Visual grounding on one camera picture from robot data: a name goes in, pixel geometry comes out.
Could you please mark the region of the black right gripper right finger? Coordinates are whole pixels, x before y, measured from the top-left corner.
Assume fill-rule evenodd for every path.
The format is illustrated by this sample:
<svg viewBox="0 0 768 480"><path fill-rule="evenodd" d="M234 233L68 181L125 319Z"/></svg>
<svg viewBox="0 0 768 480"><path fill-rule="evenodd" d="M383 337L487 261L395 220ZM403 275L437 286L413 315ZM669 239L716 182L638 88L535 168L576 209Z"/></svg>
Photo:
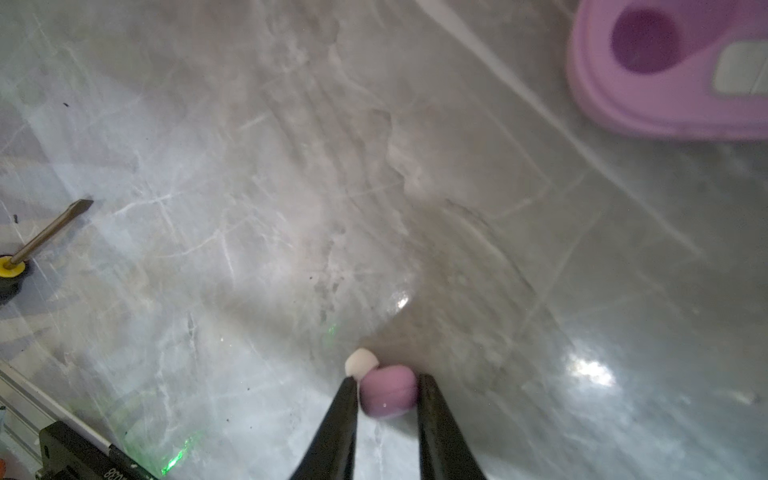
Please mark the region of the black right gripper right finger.
<svg viewBox="0 0 768 480"><path fill-rule="evenodd" d="M422 480L486 480L432 375L418 375L417 421Z"/></svg>

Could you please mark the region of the purple earbud charging case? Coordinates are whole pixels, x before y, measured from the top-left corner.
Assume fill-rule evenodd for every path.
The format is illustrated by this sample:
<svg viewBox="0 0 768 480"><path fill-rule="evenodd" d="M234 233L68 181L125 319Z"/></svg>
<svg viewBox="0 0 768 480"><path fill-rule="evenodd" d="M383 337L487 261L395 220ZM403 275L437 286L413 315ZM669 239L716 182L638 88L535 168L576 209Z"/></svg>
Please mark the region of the purple earbud charging case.
<svg viewBox="0 0 768 480"><path fill-rule="evenodd" d="M764 1L582 1L566 54L581 111L661 139L767 137Z"/></svg>

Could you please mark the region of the purple earbud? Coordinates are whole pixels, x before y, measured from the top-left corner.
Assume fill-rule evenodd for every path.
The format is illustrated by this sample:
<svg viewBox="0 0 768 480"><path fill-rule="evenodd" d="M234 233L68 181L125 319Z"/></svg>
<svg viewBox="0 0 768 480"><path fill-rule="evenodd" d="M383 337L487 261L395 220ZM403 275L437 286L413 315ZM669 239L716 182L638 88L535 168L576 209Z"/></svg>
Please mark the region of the purple earbud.
<svg viewBox="0 0 768 480"><path fill-rule="evenodd" d="M373 352L359 348L347 358L344 368L357 382L361 409L371 418L399 417L417 403L417 376L407 366L382 366Z"/></svg>

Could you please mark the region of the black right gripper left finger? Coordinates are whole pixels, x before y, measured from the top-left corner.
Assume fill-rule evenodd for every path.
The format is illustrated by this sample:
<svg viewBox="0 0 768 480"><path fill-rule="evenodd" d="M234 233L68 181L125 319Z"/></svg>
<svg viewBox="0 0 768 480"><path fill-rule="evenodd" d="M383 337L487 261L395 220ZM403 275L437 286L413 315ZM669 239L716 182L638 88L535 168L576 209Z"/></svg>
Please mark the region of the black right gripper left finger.
<svg viewBox="0 0 768 480"><path fill-rule="evenodd" d="M345 378L291 480L351 480L354 477L359 412L358 383Z"/></svg>

